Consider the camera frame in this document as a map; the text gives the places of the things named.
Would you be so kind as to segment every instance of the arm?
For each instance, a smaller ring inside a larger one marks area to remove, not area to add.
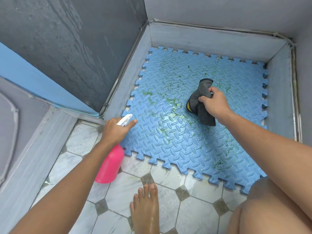
[[[270,179],[312,219],[312,148],[271,133],[235,114],[224,94],[209,88],[213,98],[199,101],[253,158]]]
[[[10,234],[67,234],[71,230],[84,207],[104,159],[137,122],[133,120],[122,127],[116,125],[119,120],[120,118],[113,118],[106,123],[101,141],[28,211]]]

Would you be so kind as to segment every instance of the bottle body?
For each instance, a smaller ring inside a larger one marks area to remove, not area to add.
[[[117,177],[124,157],[123,148],[117,144],[105,158],[95,181],[101,184],[111,183]]]

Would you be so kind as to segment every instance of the tile floor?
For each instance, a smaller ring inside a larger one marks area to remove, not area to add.
[[[79,120],[42,185],[36,204],[99,142],[103,126]],[[160,231],[163,234],[224,234],[234,209],[246,196],[236,190],[194,178],[172,169],[125,156],[120,173],[111,184],[94,183],[70,234],[132,233],[129,203],[144,183],[158,184]]]

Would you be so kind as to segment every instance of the gray microfiber cloth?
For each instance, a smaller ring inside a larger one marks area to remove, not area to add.
[[[213,83],[212,79],[205,78],[199,82],[197,90],[191,95],[188,102],[186,103],[186,109],[198,116],[199,121],[206,126],[216,126],[216,119],[210,115],[204,103],[198,101],[201,96],[212,98],[212,94],[209,92],[209,88]]]

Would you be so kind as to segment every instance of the person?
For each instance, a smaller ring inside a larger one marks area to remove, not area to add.
[[[240,117],[230,109],[219,89],[211,87],[209,90],[213,98],[202,96],[199,100],[268,175],[255,182],[247,200],[233,212],[228,234],[311,233],[312,148]],[[63,234],[71,230],[103,160],[137,123],[134,120],[121,127],[116,125],[119,120],[114,118],[107,122],[101,141],[29,210],[11,234]],[[139,188],[130,210],[136,234],[159,234],[156,184]]]

